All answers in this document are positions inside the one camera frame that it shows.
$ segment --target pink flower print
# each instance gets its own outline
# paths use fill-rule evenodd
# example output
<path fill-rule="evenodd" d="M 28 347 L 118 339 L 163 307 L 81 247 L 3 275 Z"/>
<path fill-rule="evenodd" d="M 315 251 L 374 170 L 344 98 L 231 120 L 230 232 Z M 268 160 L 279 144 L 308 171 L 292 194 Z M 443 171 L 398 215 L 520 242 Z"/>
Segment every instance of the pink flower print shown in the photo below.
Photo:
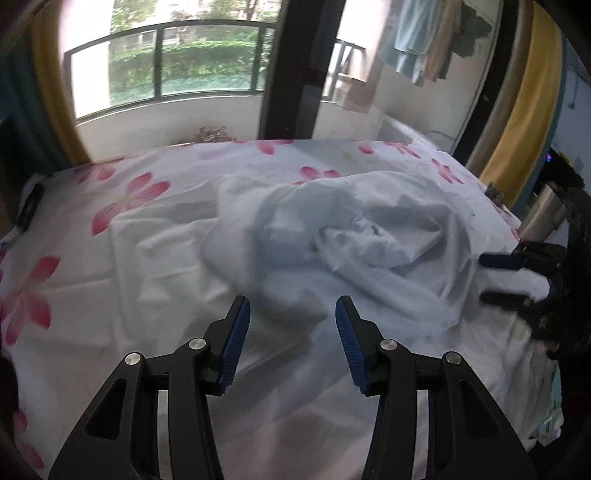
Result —
<path fill-rule="evenodd" d="M 447 165 L 441 165 L 437 160 L 434 158 L 431 159 L 431 163 L 435 165 L 439 171 L 439 175 L 441 178 L 448 181 L 449 183 L 454 183 L 455 181 L 464 185 L 459 178 L 457 178 L 453 173 L 452 170 Z"/>
<path fill-rule="evenodd" d="M 144 173 L 131 180 L 125 189 L 125 196 L 115 203 L 99 210 L 92 219 L 92 235 L 104 232 L 111 220 L 122 212 L 141 207 L 144 203 L 154 200 L 170 188 L 168 180 L 147 186 L 153 178 L 152 172 Z"/>
<path fill-rule="evenodd" d="M 37 262 L 21 288 L 11 292 L 0 307 L 0 323 L 10 318 L 6 330 L 6 343 L 13 345 L 27 322 L 49 328 L 51 310 L 47 299 L 37 287 L 53 275 L 60 264 L 59 257 L 47 256 Z"/>
<path fill-rule="evenodd" d="M 23 442 L 19 438 L 22 436 L 22 434 L 27 429 L 27 424 L 28 424 L 27 416 L 20 408 L 15 414 L 12 415 L 12 421 L 14 423 L 15 437 L 17 438 L 16 442 L 15 442 L 15 446 L 17 447 L 18 451 L 21 452 L 22 457 L 35 470 L 41 470 L 41 469 L 45 468 L 45 464 L 43 464 L 43 460 L 41 460 L 41 457 L 39 456 L 37 451 L 33 448 L 33 446 L 30 445 L 29 443 Z"/>
<path fill-rule="evenodd" d="M 294 185 L 302 185 L 303 183 L 306 183 L 307 181 L 316 180 L 321 177 L 324 177 L 326 179 L 338 179 L 339 177 L 342 177 L 342 175 L 339 172 L 337 172 L 336 170 L 326 170 L 326 171 L 320 173 L 314 167 L 302 167 L 302 168 L 300 168 L 300 174 L 302 177 L 305 178 L 305 180 L 297 181 L 294 183 Z"/>
<path fill-rule="evenodd" d="M 400 143 L 400 142 L 384 142 L 384 145 L 387 145 L 389 147 L 396 147 L 398 149 L 398 151 L 404 155 L 404 154 L 409 154 L 412 155 L 415 158 L 421 158 L 421 156 L 416 153 L 412 148 L 410 148 L 408 146 L 408 144 L 406 143 Z"/>
<path fill-rule="evenodd" d="M 101 163 L 95 163 L 91 165 L 82 165 L 78 171 L 81 172 L 78 184 L 85 182 L 89 178 L 95 178 L 96 180 L 107 180 L 115 173 L 113 163 L 117 163 L 123 160 L 125 157 L 115 157 L 110 160 L 106 160 Z"/>
<path fill-rule="evenodd" d="M 256 147 L 266 155 L 273 155 L 275 153 L 275 145 L 289 145 L 293 140 L 258 140 Z"/>
<path fill-rule="evenodd" d="M 357 148 L 361 151 L 361 153 L 365 153 L 367 155 L 374 153 L 374 148 L 369 142 L 361 142 L 359 145 L 357 145 Z"/>

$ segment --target tree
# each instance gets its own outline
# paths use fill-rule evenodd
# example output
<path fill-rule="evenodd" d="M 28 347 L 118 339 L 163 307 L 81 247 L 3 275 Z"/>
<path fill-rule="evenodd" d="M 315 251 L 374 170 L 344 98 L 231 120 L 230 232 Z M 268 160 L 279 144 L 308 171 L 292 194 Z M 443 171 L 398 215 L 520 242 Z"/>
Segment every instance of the tree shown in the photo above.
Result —
<path fill-rule="evenodd" d="M 256 5 L 258 0 L 244 0 L 244 11 L 246 12 L 246 19 L 252 20 L 253 15 L 256 11 Z"/>
<path fill-rule="evenodd" d="M 222 20 L 224 18 L 237 18 L 241 10 L 240 0 L 212 0 L 210 11 L 204 15 L 205 18 Z"/>
<path fill-rule="evenodd" d="M 158 0 L 115 0 L 111 15 L 111 33 L 133 28 L 134 23 L 154 15 Z"/>

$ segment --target curtain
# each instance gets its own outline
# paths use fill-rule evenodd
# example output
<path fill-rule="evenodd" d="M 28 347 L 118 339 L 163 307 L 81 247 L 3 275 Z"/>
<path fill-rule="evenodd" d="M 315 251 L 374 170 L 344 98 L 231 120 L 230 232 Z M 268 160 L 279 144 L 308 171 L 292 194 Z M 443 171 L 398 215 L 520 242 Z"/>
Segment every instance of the curtain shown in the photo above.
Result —
<path fill-rule="evenodd" d="M 38 88 L 62 149 L 71 166 L 89 163 L 70 114 L 61 81 L 59 58 L 59 22 L 62 0 L 51 0 L 35 17 L 30 27 L 33 65 Z"/>
<path fill-rule="evenodd" d="M 535 183 L 538 181 L 538 177 L 544 168 L 546 162 L 546 155 L 550 152 L 550 147 L 552 146 L 552 140 L 554 135 L 556 134 L 556 128 L 558 127 L 558 120 L 560 119 L 560 114 L 562 113 L 562 105 L 564 102 L 564 90 L 566 88 L 566 74 L 568 72 L 568 62 L 567 62 L 567 45 L 568 42 L 564 36 L 562 36 L 562 75 L 560 79 L 560 89 L 558 90 L 558 99 L 556 100 L 556 109 L 554 110 L 554 117 L 552 118 L 552 123 L 550 124 L 550 130 L 546 137 L 546 142 L 544 143 L 544 148 L 542 149 L 542 153 L 540 154 L 538 161 L 534 167 L 534 171 L 531 173 L 527 183 L 521 193 L 519 194 L 519 198 L 513 205 L 511 212 L 520 219 L 523 219 L 526 214 L 526 208 L 528 201 L 531 197 L 532 192 L 534 191 Z"/>
<path fill-rule="evenodd" d="M 512 207 L 544 148 L 556 110 L 562 71 L 561 33 L 534 4 L 530 49 L 515 105 L 480 179 L 492 182 Z"/>

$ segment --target wall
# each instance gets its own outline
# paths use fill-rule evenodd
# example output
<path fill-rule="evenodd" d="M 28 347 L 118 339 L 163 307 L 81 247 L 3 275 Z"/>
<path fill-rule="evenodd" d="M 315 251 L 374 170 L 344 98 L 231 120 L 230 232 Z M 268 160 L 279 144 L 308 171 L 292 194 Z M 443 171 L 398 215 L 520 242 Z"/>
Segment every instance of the wall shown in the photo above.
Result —
<path fill-rule="evenodd" d="M 461 58 L 452 55 L 447 78 L 437 82 L 425 81 L 415 86 L 392 67 L 384 66 L 374 99 L 374 107 L 423 132 L 443 150 L 450 151 L 454 140 L 472 112 L 473 102 L 481 90 L 488 71 L 495 40 L 500 2 L 470 0 L 479 15 L 493 26 L 486 38 L 476 40 L 475 54 Z M 431 131 L 444 135 L 429 134 Z"/>
<path fill-rule="evenodd" d="M 226 127 L 237 140 L 258 135 L 262 96 L 202 97 L 111 113 L 77 126 L 93 160 L 190 142 L 201 127 Z M 378 120 L 322 102 L 314 138 L 373 138 Z"/>
<path fill-rule="evenodd" d="M 583 170 L 579 174 L 585 182 L 585 191 L 591 194 L 591 86 L 579 79 L 579 90 L 574 101 L 574 108 L 569 108 L 573 101 L 576 74 L 568 71 L 564 87 L 564 101 L 552 140 L 552 147 L 564 153 L 570 161 L 581 159 Z M 568 238 L 568 226 L 562 224 L 556 233 L 548 238 L 549 242 L 565 245 Z"/>

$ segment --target bed sheet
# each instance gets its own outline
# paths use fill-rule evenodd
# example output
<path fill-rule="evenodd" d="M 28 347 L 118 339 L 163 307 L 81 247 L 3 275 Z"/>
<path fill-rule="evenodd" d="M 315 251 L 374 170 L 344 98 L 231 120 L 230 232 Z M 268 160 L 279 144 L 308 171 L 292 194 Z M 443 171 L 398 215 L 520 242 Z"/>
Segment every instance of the bed sheet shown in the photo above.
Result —
<path fill-rule="evenodd" d="M 17 369 L 17 437 L 29 463 L 47 477 L 89 401 L 128 352 L 172 352 L 223 317 L 240 293 L 199 252 L 217 222 L 212 179 L 232 175 L 303 189 L 310 181 L 330 184 L 372 171 L 421 177 L 450 204 L 465 206 L 465 224 L 479 233 L 475 255 L 516 245 L 518 220 L 485 197 L 481 182 L 443 152 L 404 144 L 184 145 L 45 180 L 46 194 L 30 230 L 0 264 L 2 343 Z M 174 219 L 162 210 L 170 204 L 177 207 Z M 170 222 L 177 235 L 172 243 L 162 239 Z M 149 271 L 161 272 L 157 283 L 147 278 Z M 458 323 L 409 339 L 406 346 L 426 355 L 462 353 L 531 446 L 549 405 L 555 364 L 514 314 L 478 306 L 478 291 L 487 287 L 535 296 L 548 289 L 527 272 L 478 271 Z M 235 384 L 210 403 L 226 478 L 358 478 L 377 403 L 353 386 L 335 340 L 334 317 L 316 319 L 306 330 L 297 327 L 301 309 L 284 310 L 281 321 L 269 323 L 277 312 L 253 307 L 255 338 L 258 322 L 267 319 L 271 330 L 262 343 L 247 337 Z M 287 341 L 293 338 L 298 341 Z M 289 348 L 277 348 L 283 344 Z M 334 368 L 319 374 L 323 365 Z M 422 399 L 415 478 L 422 478 L 426 460 L 425 407 Z"/>

